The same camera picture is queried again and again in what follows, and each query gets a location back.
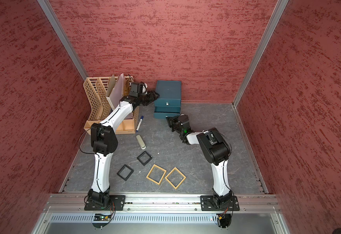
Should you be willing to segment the teal drawer cabinet yellow trim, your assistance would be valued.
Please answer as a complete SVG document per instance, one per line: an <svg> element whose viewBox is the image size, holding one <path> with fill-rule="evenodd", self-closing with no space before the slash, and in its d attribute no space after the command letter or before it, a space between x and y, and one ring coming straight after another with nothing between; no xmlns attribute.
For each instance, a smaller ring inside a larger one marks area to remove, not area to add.
<svg viewBox="0 0 341 234"><path fill-rule="evenodd" d="M155 91L159 94L159 98L154 101L154 118L165 119L179 116L181 112L181 82L157 81Z"/></svg>

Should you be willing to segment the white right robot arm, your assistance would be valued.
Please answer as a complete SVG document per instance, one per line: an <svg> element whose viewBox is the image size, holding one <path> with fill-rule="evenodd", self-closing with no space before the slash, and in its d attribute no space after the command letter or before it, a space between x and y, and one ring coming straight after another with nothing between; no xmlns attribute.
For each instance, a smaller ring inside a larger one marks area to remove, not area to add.
<svg viewBox="0 0 341 234"><path fill-rule="evenodd" d="M224 136L214 127L201 132L192 130L187 115L166 117L166 120L171 131L177 132L183 143L199 145L205 159L211 164L215 206L222 207L233 200L234 193L228 183L226 167L232 147Z"/></svg>

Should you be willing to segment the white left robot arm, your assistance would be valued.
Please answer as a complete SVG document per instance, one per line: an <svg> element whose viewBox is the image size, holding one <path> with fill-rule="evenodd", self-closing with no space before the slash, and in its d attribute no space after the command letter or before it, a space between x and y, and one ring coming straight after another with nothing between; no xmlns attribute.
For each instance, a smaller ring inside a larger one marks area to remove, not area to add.
<svg viewBox="0 0 341 234"><path fill-rule="evenodd" d="M99 124L91 127L91 146L95 156L94 178L88 192L88 201L107 207L109 198L109 170L113 153L118 147L116 130L128 114L137 106L147 106L160 97L155 91L123 97L119 105Z"/></svg>

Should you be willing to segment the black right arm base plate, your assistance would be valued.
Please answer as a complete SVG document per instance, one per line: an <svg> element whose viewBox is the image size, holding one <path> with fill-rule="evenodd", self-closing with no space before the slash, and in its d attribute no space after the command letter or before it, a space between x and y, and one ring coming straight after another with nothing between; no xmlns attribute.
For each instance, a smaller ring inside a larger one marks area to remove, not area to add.
<svg viewBox="0 0 341 234"><path fill-rule="evenodd" d="M201 196L200 197L200 205L202 211L240 211L240 206L238 203L237 196L233 196L230 199L227 199L223 204L219 204L214 196Z"/></svg>

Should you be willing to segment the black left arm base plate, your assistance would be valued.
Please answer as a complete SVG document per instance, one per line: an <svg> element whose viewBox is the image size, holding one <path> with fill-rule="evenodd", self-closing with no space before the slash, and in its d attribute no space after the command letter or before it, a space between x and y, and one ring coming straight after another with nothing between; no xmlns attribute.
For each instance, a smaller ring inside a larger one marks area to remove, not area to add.
<svg viewBox="0 0 341 234"><path fill-rule="evenodd" d="M125 204L125 195L110 195L108 206L100 205L91 199L86 200L85 211L122 211Z"/></svg>

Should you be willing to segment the black square box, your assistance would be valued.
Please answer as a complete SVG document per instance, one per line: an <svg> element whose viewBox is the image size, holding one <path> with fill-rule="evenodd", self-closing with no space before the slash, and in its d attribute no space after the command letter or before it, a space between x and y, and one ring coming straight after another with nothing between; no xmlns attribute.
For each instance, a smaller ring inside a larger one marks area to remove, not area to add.
<svg viewBox="0 0 341 234"><path fill-rule="evenodd" d="M153 157L147 153L146 151L142 152L138 157L137 160L143 165L146 166L151 160L153 159Z"/></svg>
<svg viewBox="0 0 341 234"><path fill-rule="evenodd" d="M124 164L122 168L117 172L117 175L124 181L127 181L133 173L134 169Z"/></svg>

